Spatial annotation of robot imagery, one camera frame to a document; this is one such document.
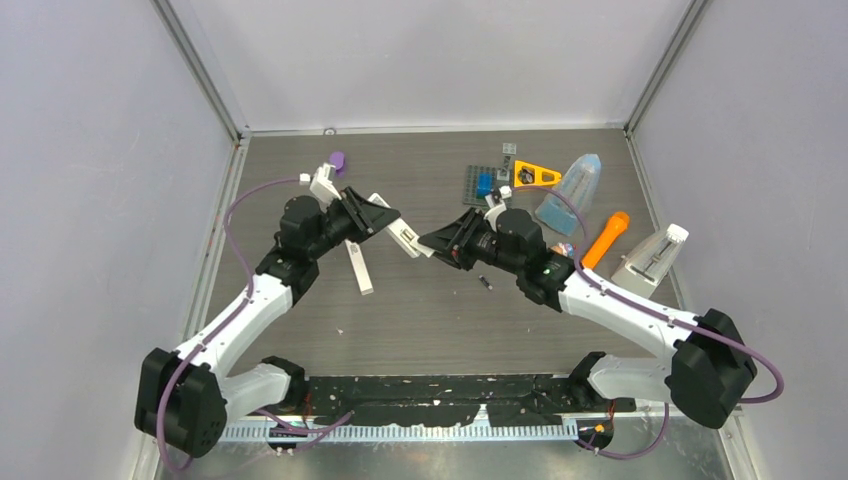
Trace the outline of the white air conditioner remote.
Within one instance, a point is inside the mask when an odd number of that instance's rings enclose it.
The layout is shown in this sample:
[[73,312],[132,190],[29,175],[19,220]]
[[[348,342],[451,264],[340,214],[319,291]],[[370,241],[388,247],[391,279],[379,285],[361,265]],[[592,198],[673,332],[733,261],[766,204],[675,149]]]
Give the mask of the white air conditioner remote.
[[398,218],[391,222],[385,231],[393,239],[393,241],[411,258],[431,258],[435,251],[427,246],[424,246],[419,241],[419,235],[415,230],[402,218]]

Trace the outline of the slim white remote control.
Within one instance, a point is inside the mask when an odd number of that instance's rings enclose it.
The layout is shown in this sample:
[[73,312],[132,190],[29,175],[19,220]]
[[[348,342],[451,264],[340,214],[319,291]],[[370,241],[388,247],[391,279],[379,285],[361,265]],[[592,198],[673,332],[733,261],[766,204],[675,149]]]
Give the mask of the slim white remote control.
[[373,283],[360,245],[346,240],[345,247],[360,293],[363,296],[371,294],[373,292]]

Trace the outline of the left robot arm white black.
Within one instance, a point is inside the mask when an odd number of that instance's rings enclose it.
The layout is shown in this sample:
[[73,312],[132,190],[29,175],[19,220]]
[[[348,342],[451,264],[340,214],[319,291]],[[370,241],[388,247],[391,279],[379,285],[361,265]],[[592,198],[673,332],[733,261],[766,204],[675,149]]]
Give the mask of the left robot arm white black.
[[306,294],[324,254],[346,241],[361,244],[400,217],[350,187],[328,200],[290,199],[273,247],[237,298],[176,349],[155,348],[144,358],[135,428],[162,448],[199,458],[235,420],[270,405],[284,414],[298,412],[307,398],[302,368],[271,357],[232,375],[235,362]]

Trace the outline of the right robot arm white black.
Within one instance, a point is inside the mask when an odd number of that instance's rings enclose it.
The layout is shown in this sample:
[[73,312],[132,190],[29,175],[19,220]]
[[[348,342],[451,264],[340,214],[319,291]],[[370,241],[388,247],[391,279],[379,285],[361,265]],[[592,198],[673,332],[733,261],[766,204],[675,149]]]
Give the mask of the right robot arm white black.
[[651,353],[649,359],[606,353],[584,358],[570,385],[572,400],[584,410],[629,397],[672,404],[699,425],[718,429],[757,375],[751,351],[727,314],[666,307],[579,269],[546,245],[541,227],[524,210],[507,209],[489,222],[470,209],[418,242],[457,269],[481,261],[511,273],[532,302],[595,322]]

